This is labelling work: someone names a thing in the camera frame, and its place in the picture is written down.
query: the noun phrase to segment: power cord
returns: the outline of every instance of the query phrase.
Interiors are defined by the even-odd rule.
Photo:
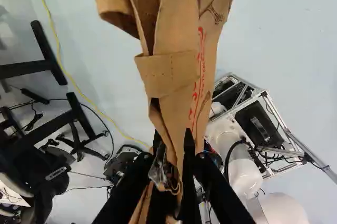
[[[63,192],[62,194],[60,194],[60,195],[57,195],[57,196],[64,195],[64,194],[66,194],[67,192],[69,192],[69,191],[72,191],[72,190],[98,189],[98,188],[105,188],[105,187],[107,187],[107,188],[110,188],[110,187],[112,187],[112,186],[98,186],[98,187],[93,187],[93,186],[87,186],[87,187],[73,187],[73,188],[71,188],[71,189],[69,189],[69,190],[66,190],[65,192]]]
[[[206,223],[209,223],[209,224],[212,224],[212,221],[211,221],[211,211],[212,211],[212,206],[210,207],[209,209],[209,221],[206,221]]]
[[[81,175],[81,176],[86,176],[86,177],[91,177],[91,178],[98,178],[98,179],[102,179],[104,181],[106,181],[106,178],[101,178],[101,177],[97,177],[97,176],[93,176],[93,175],[88,175],[88,174],[83,174],[83,173],[79,173],[79,172],[75,172],[75,171],[68,171],[68,173],[73,173],[73,174],[77,174],[77,175]]]
[[[229,163],[230,163],[230,157],[231,157],[231,154],[232,154],[234,148],[236,146],[240,145],[240,144],[247,144],[246,143],[246,137],[241,137],[240,141],[234,142],[233,145],[228,150],[227,156],[225,158],[225,163],[224,163],[225,172],[224,172],[224,175],[225,175],[225,179],[227,180],[228,183],[229,183],[228,166],[229,166]]]
[[[93,108],[94,110],[99,114],[101,115],[102,117],[108,119],[110,122],[112,122],[114,124],[114,126],[116,127],[117,131],[124,137],[124,138],[127,138],[129,140],[133,140],[135,142],[138,142],[138,143],[141,143],[142,145],[146,146],[148,149],[150,148],[150,146],[148,144],[146,144],[145,142],[141,141],[141,140],[138,140],[136,138],[133,138],[133,137],[129,137],[127,135],[125,135],[121,129],[119,129],[119,127],[117,126],[117,124],[115,123],[115,121],[113,119],[111,119],[108,115],[104,114],[103,112],[101,112],[97,105],[91,100],[89,99],[86,95],[84,95],[82,93],[82,91],[80,90],[80,88],[77,86],[75,80],[72,78],[72,76],[67,72],[67,70],[64,68],[63,64],[62,64],[62,60],[61,60],[61,45],[60,45],[60,41],[57,37],[57,34],[56,34],[56,30],[55,30],[55,27],[54,27],[54,23],[53,23],[53,20],[52,20],[52,16],[51,16],[51,12],[47,6],[47,3],[46,3],[46,0],[42,0],[42,3],[43,3],[43,6],[44,8],[46,9],[47,11],[47,16],[48,16],[48,20],[49,20],[49,25],[52,29],[52,32],[53,32],[53,35],[54,35],[54,38],[55,38],[55,41],[56,41],[56,60],[62,70],[62,72],[69,78],[69,80],[71,81],[74,89],[79,93],[79,95],[81,97],[83,97]]]

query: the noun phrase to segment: wire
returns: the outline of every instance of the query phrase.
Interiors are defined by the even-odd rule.
[[[210,207],[209,209],[209,223],[212,224],[212,221],[211,221],[211,210],[212,210],[212,206]]]
[[[36,115],[37,115],[37,112],[36,112],[36,110],[33,107],[33,105],[35,104],[35,102],[31,102],[29,104],[32,104],[31,109],[34,111],[34,116],[33,116],[32,120],[27,123],[27,125],[25,125],[25,126],[23,126],[23,127],[20,128],[21,130],[24,130],[27,126],[29,126],[31,124],[31,122],[35,119]],[[16,133],[17,133],[17,131],[15,131],[14,133],[12,133],[9,137],[12,137]]]
[[[32,102],[36,103],[36,101],[34,99],[32,99],[32,100],[30,100],[26,103],[16,104],[16,105],[10,106],[10,107],[8,107],[8,109],[10,109],[10,110],[18,109],[18,108],[24,107],[26,105],[30,105]]]
[[[150,146],[148,144],[146,144],[145,142],[141,141],[141,140],[138,140],[136,138],[133,138],[133,137],[129,137],[127,135],[125,135],[121,129],[119,129],[119,127],[117,126],[117,124],[115,123],[115,121],[113,119],[111,119],[108,115],[104,114],[103,112],[101,112],[97,105],[91,100],[89,99],[86,95],[84,95],[82,93],[82,91],[80,90],[80,88],[77,86],[75,80],[72,78],[72,76],[67,72],[67,70],[64,68],[63,64],[62,64],[62,60],[61,60],[61,46],[60,46],[60,41],[57,37],[57,34],[56,34],[56,30],[55,30],[55,27],[54,27],[54,23],[53,23],[53,20],[52,20],[52,16],[51,16],[51,12],[47,6],[47,3],[46,3],[46,0],[42,0],[42,3],[43,3],[43,6],[44,8],[46,9],[47,11],[47,15],[48,15],[48,20],[49,20],[49,25],[52,29],[52,32],[53,32],[53,35],[54,35],[54,38],[55,38],[55,42],[56,42],[56,60],[62,70],[62,72],[69,78],[69,80],[71,81],[73,87],[75,88],[75,90],[79,93],[79,95],[81,97],[83,97],[93,108],[94,110],[99,114],[101,115],[102,117],[108,119],[110,122],[112,122],[114,124],[114,126],[116,127],[117,131],[124,137],[124,138],[127,138],[129,140],[133,140],[135,142],[138,142],[138,143],[141,143],[143,144],[144,146],[146,146],[148,149],[150,148]]]
[[[228,150],[226,159],[225,159],[225,163],[224,163],[224,168],[225,168],[225,178],[227,180],[227,182],[229,183],[229,174],[228,174],[228,166],[230,163],[230,157],[231,157],[231,153],[233,152],[234,148],[240,144],[245,144],[246,143],[246,138],[242,138],[240,141],[236,141],[233,143],[233,145],[230,147],[230,149]]]
[[[88,187],[73,187],[69,190],[66,190],[65,192],[63,192],[62,194],[58,195],[58,196],[61,196],[61,195],[64,195],[65,193],[69,192],[69,191],[72,191],[72,190],[85,190],[85,189],[98,189],[98,188],[105,188],[105,187],[111,187],[111,186],[98,186],[98,187],[92,187],[92,186],[88,186]]]
[[[92,176],[92,175],[88,175],[88,174],[82,174],[82,173],[78,173],[78,172],[75,172],[75,171],[68,171],[68,173],[78,174],[78,175],[82,175],[82,176],[86,176],[86,177],[91,177],[91,178],[98,178],[98,179],[102,179],[102,180],[106,181],[105,178],[96,177],[96,176]]]
[[[312,165],[314,165],[316,168],[320,169],[321,171],[324,171],[326,168],[330,167],[329,165],[326,165],[324,167],[319,167],[318,165],[314,164],[313,162],[310,162]]]
[[[18,197],[9,195],[8,192],[7,192],[7,190],[6,190],[6,188],[4,188],[4,191],[5,191],[4,194],[7,196],[7,200],[8,200],[10,203],[12,203],[12,204],[18,203],[19,201],[22,200],[22,198],[18,198]],[[18,199],[18,200],[15,201],[15,202],[13,202],[13,201],[10,200],[10,197],[11,197],[11,198]]]

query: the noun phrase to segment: black cable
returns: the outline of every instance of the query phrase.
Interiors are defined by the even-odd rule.
[[[324,171],[324,169],[330,167],[330,165],[326,165],[324,167],[319,167],[318,165],[314,164],[313,162],[309,162],[309,163],[311,163],[312,165],[314,165],[316,168],[320,169],[321,171]]]
[[[12,105],[10,107],[8,107],[10,110],[14,110],[14,109],[18,109],[18,108],[21,108],[21,107],[24,107],[26,105],[30,105],[31,103],[36,103],[36,101],[34,99],[26,102],[26,103],[22,103],[22,104],[16,104],[16,105]]]
[[[246,143],[246,138],[242,138],[240,141],[236,141],[233,143],[233,145],[230,147],[230,149],[228,150],[228,153],[227,153],[227,156],[226,156],[226,159],[225,159],[225,163],[224,163],[224,169],[225,169],[225,179],[227,180],[227,182],[229,183],[229,174],[228,174],[228,165],[230,163],[230,157],[231,157],[231,154],[234,150],[234,148],[240,144],[245,144]]]
[[[21,130],[24,130],[26,127],[28,127],[36,118],[37,116],[37,111],[34,109],[33,105],[35,104],[36,102],[32,102],[32,103],[29,103],[31,104],[31,109],[34,111],[34,116],[33,118],[31,119],[31,121],[29,121],[25,126],[21,127],[20,129]],[[17,131],[15,131],[14,133],[12,133],[9,137],[12,137],[15,133],[17,133]]]
[[[209,209],[209,223],[212,224],[212,221],[211,221],[211,210],[212,210],[212,206],[210,207]]]
[[[68,101],[68,99],[49,99],[49,101],[57,101],[57,100]],[[111,157],[113,155],[113,153],[114,153],[114,150],[115,150],[115,143],[114,143],[114,139],[112,137],[112,134],[111,134],[109,128],[104,123],[104,121],[101,119],[101,117],[93,109],[91,109],[89,106],[87,106],[85,104],[82,104],[82,103],[80,103],[80,105],[82,105],[82,106],[86,107],[87,109],[89,109],[101,121],[101,123],[104,125],[104,127],[106,128],[106,130],[109,132],[110,138],[111,138],[111,142],[112,142],[112,151],[111,151],[111,155],[110,155],[110,157]]]
[[[82,175],[82,176],[86,176],[86,177],[91,177],[91,178],[98,178],[98,179],[102,179],[102,180],[106,181],[105,178],[96,177],[96,176],[88,175],[88,174],[82,174],[82,173],[78,173],[78,172],[75,172],[75,171],[68,171],[68,173],[78,174],[78,175]]]
[[[87,187],[73,187],[69,190],[66,190],[65,192],[63,192],[62,194],[58,195],[58,196],[61,196],[69,191],[72,191],[72,190],[85,190],[85,189],[98,189],[98,188],[104,188],[104,187],[111,187],[111,186],[98,186],[98,187],[93,187],[93,186],[87,186]]]

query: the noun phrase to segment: tan fabric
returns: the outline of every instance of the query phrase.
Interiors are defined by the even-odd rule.
[[[203,151],[217,42],[232,0],[96,2],[101,18],[141,41],[143,53],[135,62],[148,96],[149,118],[182,181],[186,128],[193,133],[196,153]]]

